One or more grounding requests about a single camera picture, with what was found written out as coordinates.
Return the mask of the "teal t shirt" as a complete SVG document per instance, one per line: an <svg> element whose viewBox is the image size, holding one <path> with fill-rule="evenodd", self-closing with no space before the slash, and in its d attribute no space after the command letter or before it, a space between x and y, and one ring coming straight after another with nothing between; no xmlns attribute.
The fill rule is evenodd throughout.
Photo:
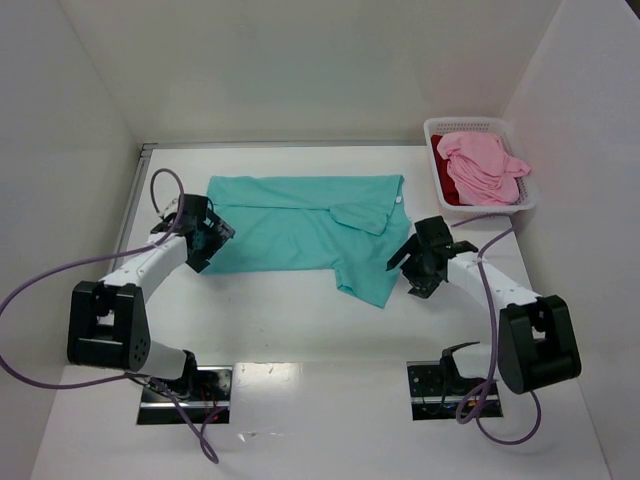
<svg viewBox="0 0 640 480"><path fill-rule="evenodd" d="M400 174L214 176L208 198L235 235L205 271L331 270L339 291L383 308L399 275L387 262L409 237L403 185Z"/></svg>

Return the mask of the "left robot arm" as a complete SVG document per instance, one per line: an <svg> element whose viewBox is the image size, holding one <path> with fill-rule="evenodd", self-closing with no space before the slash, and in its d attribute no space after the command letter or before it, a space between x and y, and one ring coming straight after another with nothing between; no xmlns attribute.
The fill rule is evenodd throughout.
<svg viewBox="0 0 640 480"><path fill-rule="evenodd" d="M177 268L200 273L235 231L205 196L187 195L181 216L161 218L147 250L71 295L67 359L77 365L151 377L180 399L200 388L195 355L151 339L146 302Z"/></svg>

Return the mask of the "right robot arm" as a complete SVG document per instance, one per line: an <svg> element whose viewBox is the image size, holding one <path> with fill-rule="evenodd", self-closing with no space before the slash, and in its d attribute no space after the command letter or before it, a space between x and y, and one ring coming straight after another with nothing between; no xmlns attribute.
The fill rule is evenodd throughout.
<svg viewBox="0 0 640 480"><path fill-rule="evenodd" d="M524 394L578 377L582 362L567 303L541 296L512 280L484 259L467 240L456 241L441 216L415 224L416 232L391 256L413 296L427 299L450 283L497 316L499 378Z"/></svg>

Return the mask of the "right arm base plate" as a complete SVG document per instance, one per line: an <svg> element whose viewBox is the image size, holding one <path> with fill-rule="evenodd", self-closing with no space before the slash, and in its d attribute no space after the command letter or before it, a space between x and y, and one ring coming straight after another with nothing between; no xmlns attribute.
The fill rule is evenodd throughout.
<svg viewBox="0 0 640 480"><path fill-rule="evenodd" d="M454 420L456 409L468 414L478 404L479 395L463 402L463 397L482 378L455 376L440 362L414 362L407 364L412 419L414 421Z"/></svg>

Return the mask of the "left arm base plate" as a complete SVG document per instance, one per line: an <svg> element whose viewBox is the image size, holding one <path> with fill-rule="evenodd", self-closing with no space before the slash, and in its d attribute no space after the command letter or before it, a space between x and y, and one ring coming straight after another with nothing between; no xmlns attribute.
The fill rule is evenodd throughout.
<svg viewBox="0 0 640 480"><path fill-rule="evenodd" d="M175 394L178 403L189 419L201 425L228 424L233 380L232 366L201 366L198 380L189 393ZM154 386L145 385L136 420L137 425L177 425L184 419L173 402Z"/></svg>

